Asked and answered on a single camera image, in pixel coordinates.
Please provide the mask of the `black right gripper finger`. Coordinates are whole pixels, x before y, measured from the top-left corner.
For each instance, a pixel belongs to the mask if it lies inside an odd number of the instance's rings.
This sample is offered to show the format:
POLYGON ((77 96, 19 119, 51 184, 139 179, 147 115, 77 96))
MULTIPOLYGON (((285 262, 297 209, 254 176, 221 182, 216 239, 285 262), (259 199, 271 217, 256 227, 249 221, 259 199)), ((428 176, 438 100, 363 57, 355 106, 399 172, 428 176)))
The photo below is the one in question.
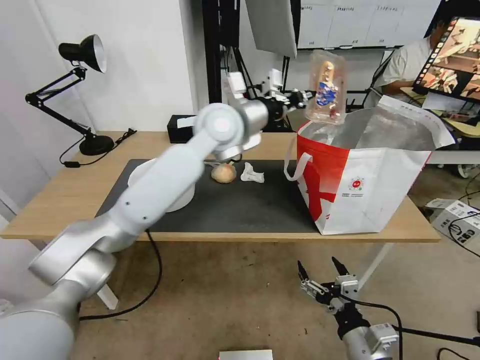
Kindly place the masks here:
POLYGON ((331 257, 332 263, 338 273, 336 276, 337 280, 351 280, 352 275, 350 272, 347 270, 346 266, 341 263, 336 257, 332 256, 331 257))
POLYGON ((310 280, 308 273, 301 261, 297 261, 298 277, 300 280, 300 288, 307 293, 310 297, 314 298, 316 302, 328 306, 329 305, 329 290, 317 283, 314 280, 310 280))

